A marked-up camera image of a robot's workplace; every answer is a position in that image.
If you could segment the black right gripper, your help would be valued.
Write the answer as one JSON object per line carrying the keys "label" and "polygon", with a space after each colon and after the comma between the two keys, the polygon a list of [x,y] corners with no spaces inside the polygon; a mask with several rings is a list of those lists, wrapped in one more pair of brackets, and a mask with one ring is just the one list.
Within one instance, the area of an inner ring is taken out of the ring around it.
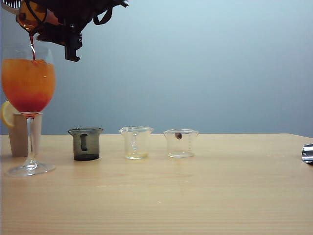
{"label": "black right gripper", "polygon": [[112,17],[116,6],[128,7],[127,0],[54,0],[50,11],[59,24],[44,24],[36,39],[62,45],[65,59],[79,61],[76,51],[83,45],[82,31],[87,24],[106,24]]}

